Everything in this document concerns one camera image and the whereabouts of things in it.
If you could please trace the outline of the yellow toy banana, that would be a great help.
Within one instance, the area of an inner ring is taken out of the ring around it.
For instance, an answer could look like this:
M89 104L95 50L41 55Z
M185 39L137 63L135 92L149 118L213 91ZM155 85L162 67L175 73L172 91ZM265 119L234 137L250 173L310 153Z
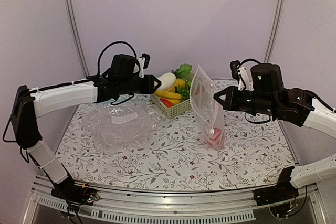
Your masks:
M162 97L165 99L171 99L171 100L181 100L182 96L179 93L165 91L165 90L157 90L155 92L155 95L158 97Z

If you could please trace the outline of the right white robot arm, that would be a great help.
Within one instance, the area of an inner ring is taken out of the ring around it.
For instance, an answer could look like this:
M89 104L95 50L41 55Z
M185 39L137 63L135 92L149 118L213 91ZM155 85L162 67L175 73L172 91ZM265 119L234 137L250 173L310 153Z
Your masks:
M243 76L243 64L230 63L232 77L237 87L230 86L213 95L226 111L268 115L299 127L306 127L335 137L335 109L327 105L317 94L299 88L286 89L280 67L271 63L256 62L251 67L253 89L248 88L248 78ZM299 188L335 176L335 155L305 166L284 168L277 183L254 191L258 206L298 197Z

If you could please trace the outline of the red orange toy mango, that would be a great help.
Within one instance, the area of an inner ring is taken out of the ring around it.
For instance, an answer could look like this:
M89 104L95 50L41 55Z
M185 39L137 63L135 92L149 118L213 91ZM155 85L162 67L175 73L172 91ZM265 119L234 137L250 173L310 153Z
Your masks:
M174 104L169 101L169 100L166 100L166 99L162 99L160 98L160 101L167 107L167 108L171 108Z

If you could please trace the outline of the pink zip top bag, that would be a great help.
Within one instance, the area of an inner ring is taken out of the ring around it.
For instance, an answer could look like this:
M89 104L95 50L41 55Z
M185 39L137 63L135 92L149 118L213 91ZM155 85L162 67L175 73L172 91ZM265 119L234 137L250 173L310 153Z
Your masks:
M191 82L190 103L194 112L196 123L201 131L202 137L216 150L224 147L224 114L222 107L213 98L218 89L206 72L198 66ZM223 130L224 140L220 144L210 142L208 136L212 128Z

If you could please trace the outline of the red toy apple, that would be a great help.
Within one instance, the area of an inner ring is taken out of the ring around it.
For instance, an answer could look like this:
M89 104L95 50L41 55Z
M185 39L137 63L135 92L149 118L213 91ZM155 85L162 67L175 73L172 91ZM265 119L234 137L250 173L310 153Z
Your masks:
M224 140L224 133L222 129L217 127L210 129L209 131L209 140L213 144L220 144Z

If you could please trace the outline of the white toy egg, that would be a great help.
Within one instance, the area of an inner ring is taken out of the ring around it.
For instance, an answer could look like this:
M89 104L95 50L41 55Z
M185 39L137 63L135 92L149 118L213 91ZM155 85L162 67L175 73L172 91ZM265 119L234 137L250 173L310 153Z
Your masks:
M189 63L181 64L179 68L173 70L171 72L167 72L160 77L158 80L161 82L161 85L157 88L157 90L165 90L173 86L177 79L181 79L184 81L191 81L193 79L192 65Z

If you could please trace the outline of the green toy grapes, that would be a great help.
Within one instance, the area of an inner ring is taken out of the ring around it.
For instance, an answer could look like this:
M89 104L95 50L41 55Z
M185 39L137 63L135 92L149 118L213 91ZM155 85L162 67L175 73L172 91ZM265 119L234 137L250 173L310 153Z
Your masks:
M181 95L182 99L181 101L188 100L190 97L190 87L185 85L183 86L178 86L176 88L176 92Z

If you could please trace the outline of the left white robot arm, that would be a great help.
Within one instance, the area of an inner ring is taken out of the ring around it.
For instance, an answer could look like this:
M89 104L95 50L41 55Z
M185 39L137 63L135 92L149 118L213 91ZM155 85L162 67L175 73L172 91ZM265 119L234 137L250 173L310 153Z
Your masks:
M144 74L147 62L147 56L137 59L119 54L113 57L111 67L103 74L40 89L18 88L7 124L13 127L14 142L26 151L23 158L32 160L44 171L55 195L66 201L85 202L96 190L84 190L75 185L70 173L43 141L37 118L71 106L116 101L123 94L152 94L172 84L161 77Z

